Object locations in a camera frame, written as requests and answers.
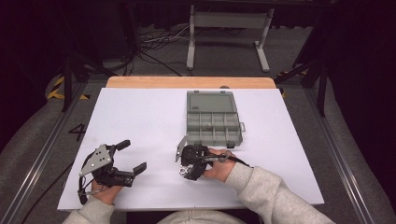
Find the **person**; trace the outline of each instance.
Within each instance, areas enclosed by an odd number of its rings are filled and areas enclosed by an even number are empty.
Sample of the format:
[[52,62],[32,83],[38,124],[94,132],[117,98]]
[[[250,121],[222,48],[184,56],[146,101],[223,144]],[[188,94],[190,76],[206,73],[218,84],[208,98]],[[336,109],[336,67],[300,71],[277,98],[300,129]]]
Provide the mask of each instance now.
[[[209,151],[219,155],[226,149]],[[211,169],[203,173],[236,190],[238,199],[257,213],[265,224],[271,223],[333,223],[311,204],[291,192],[284,180],[261,167],[250,168],[239,162],[214,161]],[[109,223],[114,211],[114,199],[122,187],[111,188],[92,181],[92,191],[104,188],[89,198],[80,209],[73,211],[64,221],[68,223]],[[219,211],[192,210],[175,212],[159,222],[164,223],[244,223],[242,220]]]

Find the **human hand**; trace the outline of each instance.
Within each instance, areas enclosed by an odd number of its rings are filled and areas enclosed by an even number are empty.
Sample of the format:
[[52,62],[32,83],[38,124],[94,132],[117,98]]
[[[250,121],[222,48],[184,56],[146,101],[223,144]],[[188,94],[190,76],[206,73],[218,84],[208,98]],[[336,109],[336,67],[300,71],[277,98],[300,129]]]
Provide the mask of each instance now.
[[108,205],[113,205],[117,194],[122,190],[123,186],[113,186],[109,188],[108,186],[100,185],[95,180],[92,181],[92,192],[100,190],[94,193],[92,196],[99,199],[102,203]]
[[[210,148],[209,152],[215,155],[220,155],[222,153],[226,153],[228,150],[216,150],[214,148]],[[204,171],[204,177],[217,179],[221,182],[225,182],[230,174],[231,170],[235,166],[235,161],[226,160],[224,162],[213,161],[213,167],[210,170]]]

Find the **white table surface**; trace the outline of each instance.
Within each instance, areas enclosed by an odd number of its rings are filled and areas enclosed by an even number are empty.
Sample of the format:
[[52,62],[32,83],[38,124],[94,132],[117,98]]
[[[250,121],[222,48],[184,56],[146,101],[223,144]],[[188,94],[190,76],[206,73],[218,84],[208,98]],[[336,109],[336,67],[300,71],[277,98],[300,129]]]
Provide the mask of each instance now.
[[[223,183],[204,177],[191,181],[178,173],[180,161],[174,159],[177,144],[186,133],[187,91],[193,90],[103,88],[58,209],[82,207],[77,196],[82,163],[101,144],[116,145],[125,139],[131,140],[131,145],[115,153],[114,166],[131,171],[146,161],[148,169],[136,177],[131,188],[121,191],[115,201],[117,210],[244,207],[236,191]],[[282,176],[290,190],[309,203],[324,203],[279,90],[226,91],[233,92],[240,121],[246,127],[244,141],[232,149],[233,154],[250,166]]]

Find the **sweater sleeve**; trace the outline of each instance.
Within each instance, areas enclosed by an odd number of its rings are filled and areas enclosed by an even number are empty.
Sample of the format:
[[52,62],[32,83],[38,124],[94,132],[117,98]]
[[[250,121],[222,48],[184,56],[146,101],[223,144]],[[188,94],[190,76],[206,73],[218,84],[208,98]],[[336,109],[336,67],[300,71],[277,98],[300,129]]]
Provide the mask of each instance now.
[[248,209],[259,214],[264,223],[333,223],[311,204],[294,194],[284,180],[260,167],[236,163],[227,185],[236,189]]
[[64,224],[108,224],[110,223],[110,217],[113,214],[114,208],[114,205],[102,203],[100,200],[91,196],[80,210],[75,210],[69,215],[64,221]]

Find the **metal rail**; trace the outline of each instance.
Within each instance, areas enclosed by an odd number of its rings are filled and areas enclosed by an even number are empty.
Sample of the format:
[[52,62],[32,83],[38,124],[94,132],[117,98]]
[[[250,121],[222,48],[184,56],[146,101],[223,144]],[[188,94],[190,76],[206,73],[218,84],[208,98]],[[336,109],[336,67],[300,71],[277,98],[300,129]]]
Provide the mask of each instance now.
[[350,201],[352,201],[352,205],[358,215],[358,218],[361,223],[375,223],[373,217],[371,216],[366,203],[364,202],[361,196],[361,190],[358,186],[358,183],[353,175],[352,171],[347,164],[344,156],[341,154],[338,149],[337,144],[334,141],[334,136],[332,135],[332,130],[329,126],[329,123],[325,118],[323,118],[317,107],[317,99],[312,89],[304,89],[306,98],[313,110],[315,110],[315,115],[317,121],[326,136],[327,142],[330,146],[330,154],[335,163],[335,166],[338,170],[338,173],[341,176],[341,179],[344,183],[344,187],[346,188],[346,192],[349,195]]
[[83,93],[85,86],[86,83],[77,84],[73,92],[73,100],[71,102],[71,105],[65,112],[61,113],[60,117],[56,121],[51,133],[49,134],[46,143],[41,148],[41,151],[38,154],[37,159],[35,159],[35,163],[33,164],[28,174],[26,175],[23,183],[21,184],[20,189],[18,190],[18,193],[16,194],[14,200],[10,204],[8,210],[6,211],[6,214],[3,216],[0,223],[10,224],[16,221],[18,215],[21,212],[21,209],[23,208],[27,199],[32,193],[33,188],[35,187],[35,183],[37,182],[42,171],[44,170],[44,167],[46,166],[50,158],[50,155],[53,151],[54,144],[62,128],[66,124],[67,119],[70,117],[71,113],[73,112],[73,109],[78,101],[78,97]]

